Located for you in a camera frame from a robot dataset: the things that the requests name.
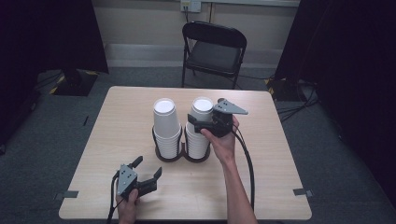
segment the wall baseboard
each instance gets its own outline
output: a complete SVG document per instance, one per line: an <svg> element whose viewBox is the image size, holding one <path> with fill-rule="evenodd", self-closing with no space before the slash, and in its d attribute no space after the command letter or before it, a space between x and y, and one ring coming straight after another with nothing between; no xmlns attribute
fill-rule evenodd
<svg viewBox="0 0 396 224"><path fill-rule="evenodd" d="M108 67L180 67L183 46L106 44ZM282 49L247 50L242 67L276 68Z"/></svg>

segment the wooden table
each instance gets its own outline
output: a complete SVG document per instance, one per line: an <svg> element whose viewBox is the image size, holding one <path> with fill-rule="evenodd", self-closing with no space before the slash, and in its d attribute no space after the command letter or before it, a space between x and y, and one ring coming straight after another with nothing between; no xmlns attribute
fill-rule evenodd
<svg viewBox="0 0 396 224"><path fill-rule="evenodd" d="M128 164L143 156L135 169L139 181L152 178L160 166L163 175L157 191L141 198L137 219L226 219L224 176L213 152L202 163L184 158L167 163L160 161L154 151L151 135L154 102L164 97L172 99L184 128L192 101L198 96L213 102L227 98L248 111L248 115L236 117L254 166L257 219L311 218L306 196L293 193L303 186L268 92L138 87L113 87L108 91L68 189L77 190L78 196L64 199L60 217L106 219L112 176L122 163ZM248 164L238 143L235 156L249 197Z"/></svg>

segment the human arm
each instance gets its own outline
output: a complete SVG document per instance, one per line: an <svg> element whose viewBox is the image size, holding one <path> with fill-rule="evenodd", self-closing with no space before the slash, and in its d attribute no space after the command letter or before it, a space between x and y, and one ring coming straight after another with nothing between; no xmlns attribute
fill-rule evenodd
<svg viewBox="0 0 396 224"><path fill-rule="evenodd" d="M235 117L233 117L233 124L235 125L234 131L236 131L239 122ZM217 138L206 129L202 129L201 134L211 142L223 169L227 190L228 223L257 223L236 166L235 136L228 133Z"/></svg>
<svg viewBox="0 0 396 224"><path fill-rule="evenodd" d="M123 200L120 195L116 196L120 224L134 224L136 221L136 204L138 203L137 194L137 189L133 189L129 194L128 201Z"/></svg>

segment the stacked cups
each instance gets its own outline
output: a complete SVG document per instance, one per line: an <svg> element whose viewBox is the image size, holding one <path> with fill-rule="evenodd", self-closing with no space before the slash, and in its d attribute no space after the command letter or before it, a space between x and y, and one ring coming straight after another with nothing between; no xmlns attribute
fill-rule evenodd
<svg viewBox="0 0 396 224"><path fill-rule="evenodd" d="M154 104L153 137L161 157L177 157L180 153L181 134L175 103L167 98L157 100Z"/></svg>
<svg viewBox="0 0 396 224"><path fill-rule="evenodd" d="M213 102L207 97L196 98L191 107L190 114L197 119L197 121L211 121L212 120ZM209 141L200 133L194 131L194 126L186 123L186 142L187 155L193 159L200 160L209 150Z"/></svg>

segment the electrical outlet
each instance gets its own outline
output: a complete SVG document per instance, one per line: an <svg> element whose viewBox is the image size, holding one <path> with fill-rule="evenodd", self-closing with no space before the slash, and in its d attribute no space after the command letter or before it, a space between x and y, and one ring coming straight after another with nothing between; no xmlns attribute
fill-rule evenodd
<svg viewBox="0 0 396 224"><path fill-rule="evenodd" d="M201 1L181 0L180 11L184 12L185 10L189 12L201 12Z"/></svg>
<svg viewBox="0 0 396 224"><path fill-rule="evenodd" d="M201 1L191 1L191 12L201 12Z"/></svg>
<svg viewBox="0 0 396 224"><path fill-rule="evenodd" d="M180 11L191 11L191 0L180 0Z"/></svg>

